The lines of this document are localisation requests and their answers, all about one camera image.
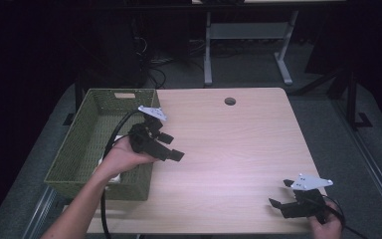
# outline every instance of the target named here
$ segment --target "green basket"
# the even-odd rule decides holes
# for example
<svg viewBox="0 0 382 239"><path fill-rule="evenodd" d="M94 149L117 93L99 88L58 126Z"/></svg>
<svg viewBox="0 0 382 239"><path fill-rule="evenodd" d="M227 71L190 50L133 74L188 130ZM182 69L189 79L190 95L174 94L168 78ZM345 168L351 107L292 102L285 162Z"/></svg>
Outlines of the green basket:
<svg viewBox="0 0 382 239"><path fill-rule="evenodd" d="M90 89L73 124L48 171L45 183L62 195L74 198L86 184L114 128L139 106L159 108L155 90ZM119 135L126 135L133 124L143 122L142 114L133 115ZM153 164L141 164L124 172L120 182L110 182L106 198L143 201L148 198Z"/></svg>

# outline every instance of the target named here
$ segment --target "white desk frame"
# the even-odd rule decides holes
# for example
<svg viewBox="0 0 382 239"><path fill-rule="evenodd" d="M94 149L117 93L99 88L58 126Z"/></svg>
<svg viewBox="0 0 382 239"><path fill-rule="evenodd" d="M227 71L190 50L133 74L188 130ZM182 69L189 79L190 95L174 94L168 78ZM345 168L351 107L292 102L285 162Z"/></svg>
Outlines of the white desk frame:
<svg viewBox="0 0 382 239"><path fill-rule="evenodd" d="M211 86L213 84L212 63L210 60L211 39L283 39L284 43L282 48L279 52L275 53L275 59L285 84L291 85L292 79L284 59L297 14L298 11L293 11L288 22L212 23L211 13L208 12L206 24L206 54L204 56L204 85Z"/></svg>

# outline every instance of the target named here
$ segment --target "desk leg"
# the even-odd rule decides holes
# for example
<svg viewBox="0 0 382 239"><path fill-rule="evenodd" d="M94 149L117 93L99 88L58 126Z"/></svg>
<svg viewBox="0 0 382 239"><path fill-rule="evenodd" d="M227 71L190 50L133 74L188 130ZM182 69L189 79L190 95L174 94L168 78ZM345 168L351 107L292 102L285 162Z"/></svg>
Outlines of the desk leg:
<svg viewBox="0 0 382 239"><path fill-rule="evenodd" d="M206 55L204 56L204 85L212 86L212 63L210 62L210 12L207 13L206 23Z"/></svg>
<svg viewBox="0 0 382 239"><path fill-rule="evenodd" d="M279 70L281 71L282 78L285 84L292 85L292 79L290 78L289 71L287 70L287 65L285 64L285 53L287 52L287 46L289 45L290 37L292 36L293 27L295 25L296 17L298 11L293 11L290 16L290 20L286 27L284 44L282 45L281 51L275 53L275 59L278 63Z"/></svg>

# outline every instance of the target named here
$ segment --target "black round hole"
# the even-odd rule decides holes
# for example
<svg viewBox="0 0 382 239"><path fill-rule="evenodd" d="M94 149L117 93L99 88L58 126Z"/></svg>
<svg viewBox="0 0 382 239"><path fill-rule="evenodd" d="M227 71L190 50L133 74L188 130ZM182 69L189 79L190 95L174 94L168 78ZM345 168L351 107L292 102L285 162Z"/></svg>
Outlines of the black round hole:
<svg viewBox="0 0 382 239"><path fill-rule="evenodd" d="M226 98L225 99L225 104L228 105L228 106L233 106L234 104L236 104L237 101L233 98Z"/></svg>

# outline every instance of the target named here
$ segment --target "table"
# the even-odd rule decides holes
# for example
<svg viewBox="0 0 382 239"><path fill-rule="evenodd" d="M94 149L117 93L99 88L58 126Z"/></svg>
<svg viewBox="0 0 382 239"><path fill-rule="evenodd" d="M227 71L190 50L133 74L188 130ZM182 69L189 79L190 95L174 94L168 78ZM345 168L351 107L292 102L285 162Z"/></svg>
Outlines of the table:
<svg viewBox="0 0 382 239"><path fill-rule="evenodd" d="M159 90L169 148L180 162L154 163L147 201L108 201L111 233L298 233L269 198L292 202L284 179L318 176L284 90ZM233 106L225 99L233 98ZM89 233L102 231L97 210Z"/></svg>

